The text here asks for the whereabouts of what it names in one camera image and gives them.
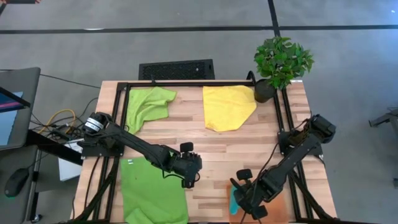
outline wooden table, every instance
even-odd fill
[[[117,83],[117,81],[105,81],[102,83],[96,107],[97,111],[112,114]],[[203,168],[200,171],[201,179],[195,184],[195,188],[186,190],[190,222],[228,222],[228,194],[226,188],[230,185],[229,178],[236,178],[236,171],[240,169],[252,169],[253,175],[256,175],[270,156],[277,142],[276,133],[279,129],[274,102],[269,100],[263,104],[258,103],[255,112],[238,130],[217,133],[205,129],[202,87],[165,88],[177,91],[175,100],[169,104],[169,118],[146,122],[137,136],[152,144],[166,144],[174,149],[179,149],[180,143],[193,142],[194,152],[200,154]],[[289,85],[287,93],[296,126],[310,116],[310,108],[303,83],[297,82]],[[122,92],[119,103],[117,122],[120,122],[121,119],[123,95],[124,92]],[[282,97],[280,96],[279,99],[284,124],[287,127]],[[132,149],[125,149],[123,158],[139,156],[142,155]],[[277,150],[269,165],[277,164],[281,159],[282,156]],[[83,163],[75,197],[76,215],[83,211],[88,179],[95,160],[96,158],[94,157],[88,158]],[[101,164],[102,158],[99,160],[94,172],[88,201],[91,200],[98,189]],[[307,156],[303,160],[303,167],[309,191],[324,210],[335,217],[336,212],[323,164],[313,156]],[[119,171],[111,223],[124,222],[120,181]],[[283,193],[289,220],[293,221],[295,217],[288,184],[285,185]],[[105,192],[104,195],[99,218],[103,218],[105,214],[108,193]],[[298,197],[302,216],[306,217],[301,194]]]

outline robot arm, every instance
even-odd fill
[[[239,170],[239,180],[245,180],[244,185],[239,185],[234,179],[230,179],[237,188],[234,197],[238,205],[254,219],[267,215],[264,206],[259,206],[262,201],[270,202],[282,190],[286,177],[312,149],[321,143],[328,143],[333,139],[336,127],[322,116],[312,116],[304,126],[303,131],[294,131],[285,142],[293,149],[276,166],[265,170],[252,183],[250,170]]]
[[[82,148],[102,145],[111,149],[121,143],[143,154],[153,166],[182,176],[182,187],[192,188],[196,174],[201,169],[201,158],[192,152],[191,142],[181,144],[181,152],[165,145],[149,144],[112,122],[108,114],[92,113],[83,131],[85,140],[80,143]]]

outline green towel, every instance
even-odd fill
[[[173,101],[177,92],[154,87],[143,90],[130,90],[127,106],[129,132],[135,134],[144,121],[169,117],[167,102]]]
[[[121,160],[124,220],[130,224],[186,224],[188,208],[181,180],[163,179],[145,158]]]

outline yellow towel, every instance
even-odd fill
[[[214,131],[236,130],[256,109],[254,92],[246,86],[204,86],[205,126]]]

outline computer mouse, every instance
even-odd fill
[[[4,194],[6,194],[7,197],[17,196],[24,187],[28,177],[29,169],[21,168],[16,170],[7,180],[6,187],[4,188]]]

